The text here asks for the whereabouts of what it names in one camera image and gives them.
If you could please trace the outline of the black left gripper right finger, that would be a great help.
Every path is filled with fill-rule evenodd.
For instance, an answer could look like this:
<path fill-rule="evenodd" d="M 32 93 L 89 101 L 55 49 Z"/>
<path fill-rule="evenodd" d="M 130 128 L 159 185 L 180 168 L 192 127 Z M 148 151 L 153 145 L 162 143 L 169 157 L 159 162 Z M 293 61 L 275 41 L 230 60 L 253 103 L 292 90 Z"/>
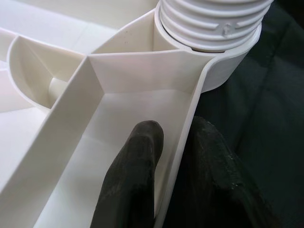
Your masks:
<path fill-rule="evenodd" d="M 163 228 L 273 228 L 273 213 L 222 134 L 193 118 Z"/>

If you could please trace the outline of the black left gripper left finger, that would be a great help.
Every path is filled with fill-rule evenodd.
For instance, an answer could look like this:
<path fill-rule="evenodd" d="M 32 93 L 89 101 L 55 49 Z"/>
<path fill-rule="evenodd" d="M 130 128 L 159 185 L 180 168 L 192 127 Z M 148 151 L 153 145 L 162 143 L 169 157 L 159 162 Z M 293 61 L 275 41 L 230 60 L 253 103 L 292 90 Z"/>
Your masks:
<path fill-rule="evenodd" d="M 91 228 L 152 228 L 154 175 L 164 133 L 153 120 L 138 123 L 110 165 Z"/>

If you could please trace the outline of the white plastic table top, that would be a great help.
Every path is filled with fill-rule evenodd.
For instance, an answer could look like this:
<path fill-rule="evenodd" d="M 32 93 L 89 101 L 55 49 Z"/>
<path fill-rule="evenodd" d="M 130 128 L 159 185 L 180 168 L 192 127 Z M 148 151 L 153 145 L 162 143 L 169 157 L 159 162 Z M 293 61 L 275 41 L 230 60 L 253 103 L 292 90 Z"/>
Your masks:
<path fill-rule="evenodd" d="M 200 95 L 257 43 L 194 50 L 160 0 L 0 0 L 0 228 L 89 228 L 105 175 L 137 123 L 164 133 L 161 228 Z"/>

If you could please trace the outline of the white plastic table leg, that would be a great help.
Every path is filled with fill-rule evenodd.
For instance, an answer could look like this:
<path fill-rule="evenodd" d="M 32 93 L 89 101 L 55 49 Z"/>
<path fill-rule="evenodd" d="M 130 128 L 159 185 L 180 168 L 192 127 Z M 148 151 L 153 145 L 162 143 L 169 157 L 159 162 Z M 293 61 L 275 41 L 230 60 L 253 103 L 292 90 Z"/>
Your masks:
<path fill-rule="evenodd" d="M 162 26 L 194 50 L 222 52 L 249 40 L 274 0 L 160 0 Z"/>

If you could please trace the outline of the black table cloth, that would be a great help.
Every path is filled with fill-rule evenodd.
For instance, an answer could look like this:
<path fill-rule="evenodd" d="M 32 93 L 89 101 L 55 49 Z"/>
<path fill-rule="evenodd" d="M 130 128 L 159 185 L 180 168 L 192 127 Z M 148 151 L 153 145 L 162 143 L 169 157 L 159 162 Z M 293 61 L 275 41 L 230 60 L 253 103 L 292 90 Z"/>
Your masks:
<path fill-rule="evenodd" d="M 258 43 L 195 116 L 241 160 L 273 228 L 304 228 L 304 0 L 274 0 Z"/>

